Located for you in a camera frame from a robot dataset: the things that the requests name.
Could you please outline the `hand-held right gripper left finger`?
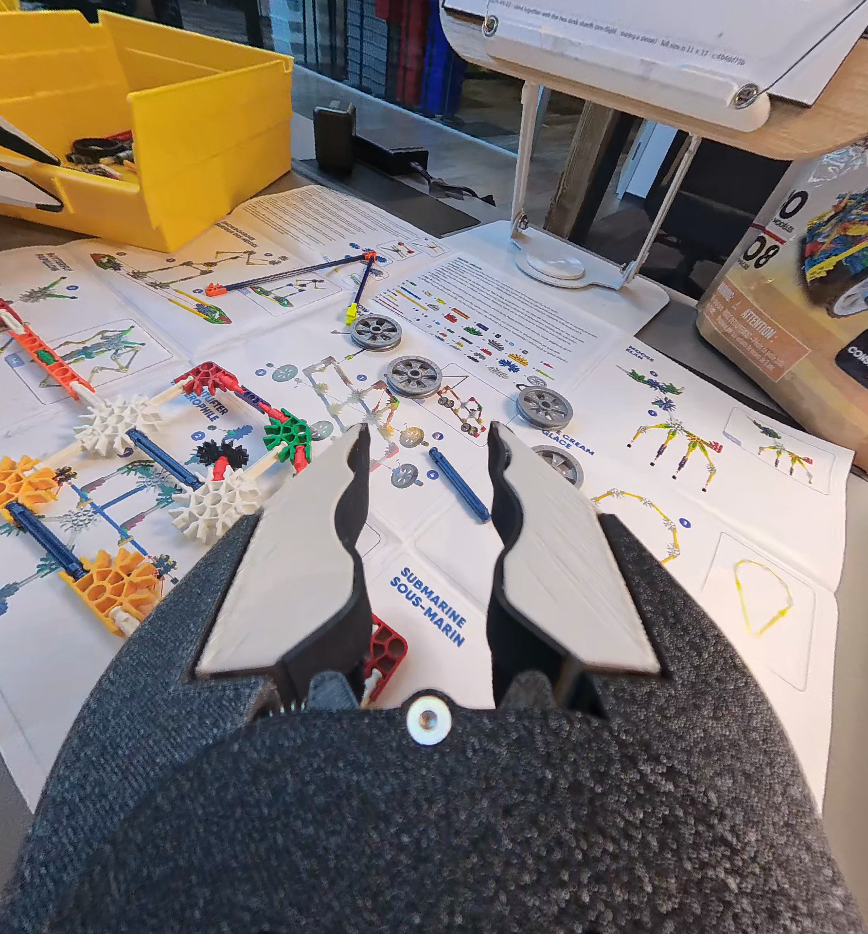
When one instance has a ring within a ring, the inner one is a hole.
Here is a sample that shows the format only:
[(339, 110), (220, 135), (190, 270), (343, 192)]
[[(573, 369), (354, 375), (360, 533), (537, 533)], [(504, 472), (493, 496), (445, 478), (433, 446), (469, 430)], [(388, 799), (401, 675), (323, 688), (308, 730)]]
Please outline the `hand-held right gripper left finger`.
[(334, 671), (359, 703), (372, 611), (357, 541), (369, 510), (370, 430), (350, 427), (256, 515), (219, 597), (194, 678), (263, 676), (279, 704)]

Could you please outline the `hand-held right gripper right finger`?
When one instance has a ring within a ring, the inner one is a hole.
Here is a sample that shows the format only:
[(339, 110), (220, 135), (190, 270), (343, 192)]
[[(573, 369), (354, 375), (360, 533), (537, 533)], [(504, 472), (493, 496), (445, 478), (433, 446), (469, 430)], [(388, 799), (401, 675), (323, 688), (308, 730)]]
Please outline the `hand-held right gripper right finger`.
[(595, 505), (507, 426), (488, 435), (495, 566), (486, 633), (496, 704), (536, 671), (557, 704), (590, 704), (591, 673), (661, 664)]

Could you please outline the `pile of colourful construction pieces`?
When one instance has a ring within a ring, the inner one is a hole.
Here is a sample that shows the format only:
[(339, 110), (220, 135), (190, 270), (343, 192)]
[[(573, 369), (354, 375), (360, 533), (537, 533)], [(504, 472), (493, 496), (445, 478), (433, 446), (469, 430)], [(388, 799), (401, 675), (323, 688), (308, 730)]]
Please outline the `pile of colourful construction pieces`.
[(134, 134), (125, 131), (103, 137), (82, 137), (71, 143), (68, 167), (109, 180), (135, 181)]

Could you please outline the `red plastic connector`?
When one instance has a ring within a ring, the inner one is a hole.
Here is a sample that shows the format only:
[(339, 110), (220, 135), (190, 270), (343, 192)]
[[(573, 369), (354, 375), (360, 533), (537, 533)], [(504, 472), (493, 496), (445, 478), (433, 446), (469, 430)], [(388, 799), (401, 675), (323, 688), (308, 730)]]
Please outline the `red plastic connector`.
[(370, 649), (363, 666), (365, 684), (362, 707), (368, 707), (378, 700), (406, 656), (407, 641), (373, 614)]

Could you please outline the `short blue plastic rod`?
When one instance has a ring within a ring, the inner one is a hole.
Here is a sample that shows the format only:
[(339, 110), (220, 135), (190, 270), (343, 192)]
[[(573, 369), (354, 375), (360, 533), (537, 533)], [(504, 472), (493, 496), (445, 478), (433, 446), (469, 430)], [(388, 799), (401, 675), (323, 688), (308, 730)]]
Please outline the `short blue plastic rod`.
[(482, 523), (490, 522), (491, 514), (487, 506), (444, 454), (437, 447), (431, 447), (429, 455), (440, 475), (451, 485), (476, 519)]

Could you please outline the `yellow plastic parts bin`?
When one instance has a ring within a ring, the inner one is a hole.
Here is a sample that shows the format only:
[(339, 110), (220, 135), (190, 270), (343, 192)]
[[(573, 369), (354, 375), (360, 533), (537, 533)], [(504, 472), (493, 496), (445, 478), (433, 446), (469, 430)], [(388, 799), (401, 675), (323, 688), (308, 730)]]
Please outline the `yellow plastic parts bin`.
[[(290, 169), (292, 57), (101, 11), (0, 12), (0, 116), (60, 158), (0, 165), (64, 204), (0, 215), (171, 252)], [(65, 162), (134, 134), (135, 181)]]

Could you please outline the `grey plastic spoked wheel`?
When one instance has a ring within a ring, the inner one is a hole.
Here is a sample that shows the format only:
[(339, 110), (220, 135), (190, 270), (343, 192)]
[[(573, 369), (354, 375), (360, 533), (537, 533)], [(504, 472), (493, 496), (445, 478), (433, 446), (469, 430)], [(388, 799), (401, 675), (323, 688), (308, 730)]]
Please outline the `grey plastic spoked wheel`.
[(389, 362), (385, 371), (389, 391), (409, 399), (425, 399), (442, 386), (440, 367), (426, 357), (406, 355)]
[(584, 472), (580, 461), (571, 456), (567, 450), (557, 449), (553, 446), (536, 446), (533, 452), (548, 466), (562, 476), (576, 489), (580, 489), (584, 481)]
[(349, 326), (353, 343), (370, 352), (388, 352), (399, 347), (403, 332), (401, 325), (380, 314), (358, 316)]
[(515, 401), (518, 415), (529, 425), (543, 431), (566, 428), (573, 419), (571, 403), (547, 387), (525, 386)]

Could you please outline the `large fold-out instruction sheet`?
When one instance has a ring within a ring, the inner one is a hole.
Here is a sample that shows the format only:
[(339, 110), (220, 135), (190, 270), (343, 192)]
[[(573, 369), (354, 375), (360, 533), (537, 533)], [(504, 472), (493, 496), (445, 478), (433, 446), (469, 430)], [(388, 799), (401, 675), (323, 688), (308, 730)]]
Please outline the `large fold-out instruction sheet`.
[[(699, 601), (742, 654), (790, 735), (821, 802), (832, 723), (835, 590), (844, 560), (848, 451), (760, 414), (621, 333), (579, 382), (560, 392), (566, 428), (536, 430), (516, 409), (525, 383), (496, 387), (461, 356), (374, 305), (395, 280), (453, 254), (440, 239), (355, 198), (317, 186), (255, 198), (173, 253), (101, 240), (0, 251), (0, 300), (108, 400), (153, 397), (211, 361), (267, 403), (305, 420), (312, 458), (349, 426), (370, 427), (370, 516), (359, 540), (373, 611), (407, 641), (407, 660), (373, 706), (430, 686), (491, 706), (485, 610), (501, 543), (440, 475), (437, 447), (486, 505), (490, 423), (533, 448), (567, 450), (580, 491), (618, 518)], [(249, 298), (208, 304), (210, 283), (233, 283), (362, 250), (379, 266), (366, 310), (397, 321), (398, 348), (357, 347), (344, 308), (358, 267), (328, 276), (340, 292), (274, 314)], [(516, 285), (538, 298), (527, 285)], [(440, 391), (413, 401), (385, 371), (402, 355), (440, 367)], [(230, 438), (250, 464), (266, 453), (265, 419), (232, 394), (163, 407), (156, 441), (199, 475), (202, 443)], [(66, 449), (87, 414), (0, 330), (0, 461), (45, 461)], [(173, 568), (181, 583), (210, 545), (172, 522), (174, 484), (141, 452), (85, 455), (73, 481)], [(63, 487), (46, 526), (80, 557), (115, 554), (119, 535)], [(121, 648), (45, 565), (43, 550), (0, 515), (0, 753), (34, 809), (84, 699)]]

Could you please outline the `colourful rod and connector model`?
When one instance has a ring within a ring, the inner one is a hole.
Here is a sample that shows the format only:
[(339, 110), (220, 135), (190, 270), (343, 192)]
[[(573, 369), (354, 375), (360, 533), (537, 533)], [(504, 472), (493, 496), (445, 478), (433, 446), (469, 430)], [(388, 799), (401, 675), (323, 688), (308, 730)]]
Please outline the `colourful rod and connector model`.
[[(257, 479), (273, 464), (288, 463), (301, 473), (311, 463), (311, 428), (285, 409), (271, 406), (245, 388), (229, 371), (212, 361), (199, 364), (177, 377), (156, 396), (136, 395), (127, 400), (102, 398), (71, 363), (46, 344), (31, 326), (21, 321), (7, 302), (0, 300), (0, 330), (6, 331), (70, 397), (87, 408), (74, 441), (45, 461), (23, 457), (0, 461), (0, 515), (12, 528), (29, 535), (45, 554), (45, 565), (96, 615), (113, 635), (131, 636), (160, 603), (164, 576), (173, 568), (166, 556), (151, 557), (129, 531), (114, 522), (106, 509), (73, 484), (73, 463), (84, 456), (123, 457), (129, 449), (141, 452), (174, 484), (171, 511), (175, 528), (198, 543), (218, 541), (241, 518), (255, 512), (261, 501)], [(230, 438), (206, 441), (195, 450), (199, 475), (175, 459), (156, 441), (164, 427), (163, 407), (179, 398), (200, 400), (222, 391), (235, 396), (265, 419), (266, 453), (250, 464), (245, 447)], [(42, 508), (71, 487), (80, 503), (118, 533), (115, 554), (101, 550), (96, 557), (80, 557), (70, 543), (49, 529)]]

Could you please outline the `parts list instruction sheet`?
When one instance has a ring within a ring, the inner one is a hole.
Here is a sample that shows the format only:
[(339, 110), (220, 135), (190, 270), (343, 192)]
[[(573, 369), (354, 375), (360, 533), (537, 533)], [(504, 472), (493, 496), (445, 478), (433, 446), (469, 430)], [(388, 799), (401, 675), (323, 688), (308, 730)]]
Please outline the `parts list instruction sheet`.
[(395, 280), (373, 303), (428, 333), (449, 359), (461, 356), (496, 387), (536, 379), (563, 391), (621, 341), (608, 323), (542, 301), (462, 254)]

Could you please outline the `white document stand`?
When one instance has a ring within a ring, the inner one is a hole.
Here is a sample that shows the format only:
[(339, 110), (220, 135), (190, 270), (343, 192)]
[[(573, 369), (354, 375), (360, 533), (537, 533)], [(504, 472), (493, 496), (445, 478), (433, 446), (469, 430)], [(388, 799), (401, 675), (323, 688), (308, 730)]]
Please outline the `white document stand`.
[[(680, 181), (689, 169), (699, 144), (710, 139), (763, 157), (804, 161), (854, 143), (868, 134), (868, 39), (860, 38), (811, 105), (801, 105), (771, 94), (754, 98), (748, 108), (721, 107), (708, 100), (665, 88), (643, 78), (642, 97), (585, 84), (567, 76), (543, 72), (530, 64), (496, 59), (486, 52), (480, 23), (464, 15), (445, 12), (440, 22), (454, 51), (465, 61), (523, 80), (519, 154), (510, 209), (509, 244), (501, 248), (503, 263), (515, 263), (520, 285), (523, 276), (542, 301), (552, 295), (591, 312), (629, 333), (637, 333), (667, 304), (666, 291), (645, 282), (642, 264)], [(687, 152), (668, 187), (665, 201), (639, 250), (629, 263), (617, 265), (556, 239), (549, 233), (529, 231), (524, 197), (532, 159), (535, 118), (540, 91), (559, 90), (584, 101), (673, 126), (690, 136)]]

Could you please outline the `brown construction set bag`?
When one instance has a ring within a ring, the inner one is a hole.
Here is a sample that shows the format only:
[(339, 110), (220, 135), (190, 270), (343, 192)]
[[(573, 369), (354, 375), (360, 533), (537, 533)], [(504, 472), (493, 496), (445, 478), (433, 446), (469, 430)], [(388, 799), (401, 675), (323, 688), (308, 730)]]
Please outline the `brown construction set bag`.
[(697, 328), (868, 472), (868, 134), (791, 164), (700, 300)]

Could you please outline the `black power adapter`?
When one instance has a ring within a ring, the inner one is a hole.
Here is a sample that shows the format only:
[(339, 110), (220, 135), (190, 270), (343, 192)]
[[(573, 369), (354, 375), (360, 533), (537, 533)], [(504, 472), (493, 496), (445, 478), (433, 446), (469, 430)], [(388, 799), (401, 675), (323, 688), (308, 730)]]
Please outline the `black power adapter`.
[(318, 166), (339, 179), (350, 176), (354, 169), (356, 109), (334, 100), (328, 106), (316, 107), (312, 113), (314, 153)]

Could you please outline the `black power brick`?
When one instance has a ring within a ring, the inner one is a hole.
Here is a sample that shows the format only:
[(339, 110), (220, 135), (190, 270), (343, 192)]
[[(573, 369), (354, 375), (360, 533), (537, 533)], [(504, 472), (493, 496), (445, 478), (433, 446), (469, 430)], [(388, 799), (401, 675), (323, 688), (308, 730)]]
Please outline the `black power brick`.
[(386, 146), (362, 135), (354, 136), (354, 158), (390, 177), (427, 171), (429, 152), (422, 146)]

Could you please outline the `printed paper on stand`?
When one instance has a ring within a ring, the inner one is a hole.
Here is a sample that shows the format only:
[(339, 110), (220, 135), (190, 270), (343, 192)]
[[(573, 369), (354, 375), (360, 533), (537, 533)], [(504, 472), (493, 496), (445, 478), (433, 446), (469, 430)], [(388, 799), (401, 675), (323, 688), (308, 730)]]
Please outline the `printed paper on stand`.
[(477, 19), (486, 52), (641, 98), (665, 88), (748, 108), (815, 102), (857, 41), (868, 1), (443, 2)]

